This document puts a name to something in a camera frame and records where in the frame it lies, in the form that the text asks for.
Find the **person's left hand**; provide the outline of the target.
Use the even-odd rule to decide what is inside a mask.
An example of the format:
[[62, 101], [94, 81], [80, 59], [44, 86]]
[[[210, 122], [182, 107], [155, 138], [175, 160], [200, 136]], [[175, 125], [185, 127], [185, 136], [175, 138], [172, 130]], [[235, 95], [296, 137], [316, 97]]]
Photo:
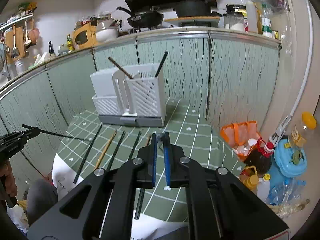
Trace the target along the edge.
[[4, 185], [6, 193], [11, 197], [17, 196], [17, 186], [15, 183], [15, 178], [12, 172], [12, 167], [9, 160], [6, 160], [1, 165], [0, 176], [5, 177]]

